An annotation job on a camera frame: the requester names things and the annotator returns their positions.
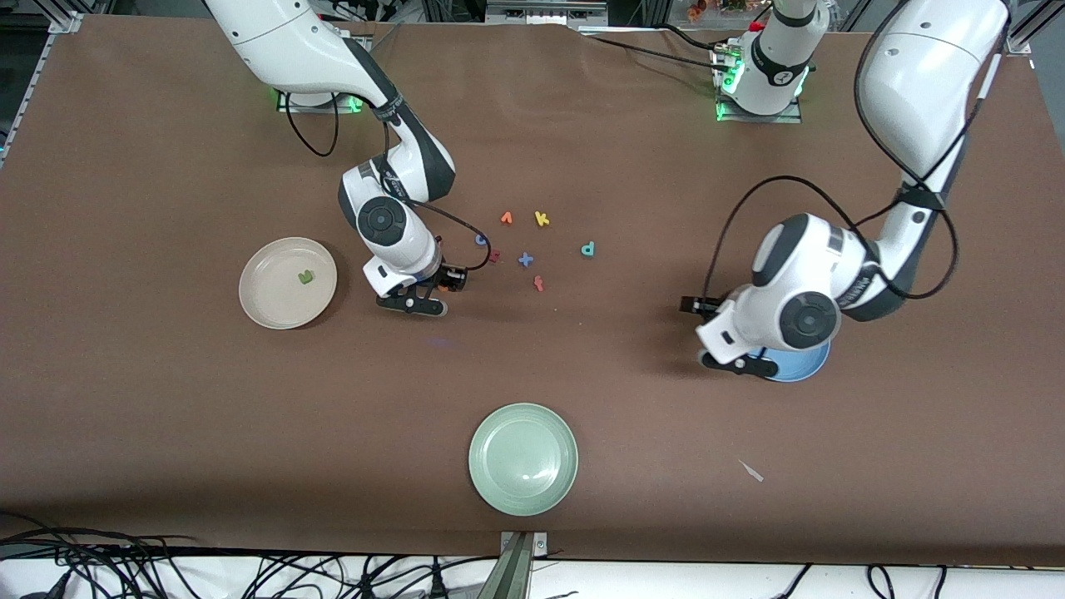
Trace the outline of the brown table cover sheet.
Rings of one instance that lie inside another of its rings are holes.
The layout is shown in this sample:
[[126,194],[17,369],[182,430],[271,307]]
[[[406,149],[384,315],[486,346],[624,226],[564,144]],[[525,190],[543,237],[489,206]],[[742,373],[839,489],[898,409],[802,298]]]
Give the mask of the brown table cover sheet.
[[[823,39],[803,122],[761,126],[566,27],[403,25],[376,58],[455,160],[441,207],[501,250],[425,318],[376,306],[335,197],[378,122],[316,158],[215,22],[85,18],[0,168],[0,509],[225,548],[487,555],[525,528],[566,558],[1065,565],[1065,156],[1026,58],[971,130],[939,295],[845,319],[801,383],[697,363],[679,298],[746,190],[890,201],[853,106],[866,41]],[[240,274],[288,236],[332,254],[334,298],[266,329]],[[579,452],[532,517],[468,472],[517,403]]]

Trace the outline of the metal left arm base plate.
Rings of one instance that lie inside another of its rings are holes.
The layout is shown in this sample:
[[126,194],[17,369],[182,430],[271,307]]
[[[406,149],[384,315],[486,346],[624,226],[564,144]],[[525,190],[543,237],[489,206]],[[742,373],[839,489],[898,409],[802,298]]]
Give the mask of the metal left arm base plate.
[[783,71],[772,66],[770,72],[763,72],[746,35],[718,42],[709,53],[711,65],[722,68],[714,75],[718,122],[801,122],[798,97],[803,91],[804,80],[809,76],[809,63]]

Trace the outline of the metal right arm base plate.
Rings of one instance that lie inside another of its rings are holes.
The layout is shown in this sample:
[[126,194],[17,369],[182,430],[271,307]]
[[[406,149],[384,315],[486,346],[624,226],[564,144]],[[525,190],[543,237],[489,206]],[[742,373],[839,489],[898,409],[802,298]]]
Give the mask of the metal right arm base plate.
[[271,90],[276,98],[278,112],[293,114],[357,114],[365,109],[366,103],[358,97],[345,92],[283,92]]

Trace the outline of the blue round plate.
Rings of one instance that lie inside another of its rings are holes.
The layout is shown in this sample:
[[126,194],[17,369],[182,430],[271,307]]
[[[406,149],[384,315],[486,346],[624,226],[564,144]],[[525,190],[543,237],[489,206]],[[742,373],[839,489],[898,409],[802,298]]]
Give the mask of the blue round plate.
[[809,379],[826,363],[830,355],[830,342],[818,349],[779,350],[757,349],[750,352],[752,358],[761,358],[776,365],[777,372],[768,381],[777,383],[796,383]]

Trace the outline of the grey power strip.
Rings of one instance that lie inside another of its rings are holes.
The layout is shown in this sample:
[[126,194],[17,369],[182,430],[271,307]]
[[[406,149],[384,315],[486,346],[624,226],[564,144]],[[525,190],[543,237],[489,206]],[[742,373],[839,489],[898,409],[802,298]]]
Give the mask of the grey power strip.
[[563,25],[607,27],[606,0],[486,0],[487,25]]

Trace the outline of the metal table edge bracket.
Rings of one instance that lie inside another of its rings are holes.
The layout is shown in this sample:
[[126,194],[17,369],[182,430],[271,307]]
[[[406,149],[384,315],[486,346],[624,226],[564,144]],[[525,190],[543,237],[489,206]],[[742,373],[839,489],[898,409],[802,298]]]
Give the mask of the metal table edge bracket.
[[547,532],[507,532],[496,569],[498,584],[492,599],[528,599],[532,564],[547,557]]

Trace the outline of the green round plate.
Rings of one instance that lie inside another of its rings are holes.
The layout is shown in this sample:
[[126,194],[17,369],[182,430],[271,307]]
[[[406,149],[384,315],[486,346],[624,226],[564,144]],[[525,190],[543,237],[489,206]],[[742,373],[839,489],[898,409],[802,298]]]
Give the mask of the green round plate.
[[574,432],[558,412],[517,403],[490,412],[472,436],[469,477],[491,508],[532,517],[555,508],[579,468]]

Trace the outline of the aluminium frame rail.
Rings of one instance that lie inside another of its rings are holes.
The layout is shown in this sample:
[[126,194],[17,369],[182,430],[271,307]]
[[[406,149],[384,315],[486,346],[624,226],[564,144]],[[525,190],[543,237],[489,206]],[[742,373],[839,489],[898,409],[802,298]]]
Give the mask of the aluminium frame rail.
[[1031,62],[1032,41],[1054,19],[1053,14],[1042,11],[1029,12],[1023,18],[1017,19],[1009,30],[1004,56],[1022,56]]
[[16,49],[5,63],[0,51],[0,168],[7,163],[43,68],[61,35],[76,33],[83,15],[61,2],[34,0],[40,12],[0,15],[0,42],[14,37]]

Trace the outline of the beige round plate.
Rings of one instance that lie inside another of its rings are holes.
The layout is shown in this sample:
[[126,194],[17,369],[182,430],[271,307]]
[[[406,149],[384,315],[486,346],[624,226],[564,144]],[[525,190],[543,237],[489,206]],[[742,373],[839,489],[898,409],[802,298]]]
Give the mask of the beige round plate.
[[[297,274],[313,270],[315,280],[302,285]],[[299,329],[324,313],[334,300],[338,269],[320,242],[288,236],[256,250],[237,285],[245,314],[266,329]]]

